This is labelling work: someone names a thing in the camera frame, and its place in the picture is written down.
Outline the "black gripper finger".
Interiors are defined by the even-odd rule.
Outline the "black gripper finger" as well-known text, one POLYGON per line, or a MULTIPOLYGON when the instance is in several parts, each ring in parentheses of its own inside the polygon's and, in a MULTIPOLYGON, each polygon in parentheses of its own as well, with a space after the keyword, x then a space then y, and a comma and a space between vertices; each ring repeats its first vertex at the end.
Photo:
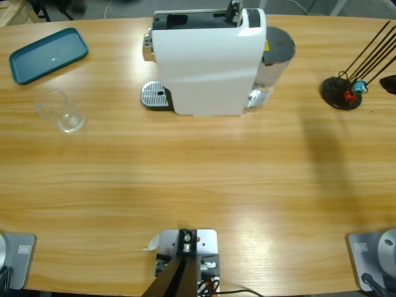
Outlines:
POLYGON ((388 93, 395 95, 396 94, 396 75, 390 75, 387 77, 383 77, 380 79, 381 87, 386 90, 388 93))

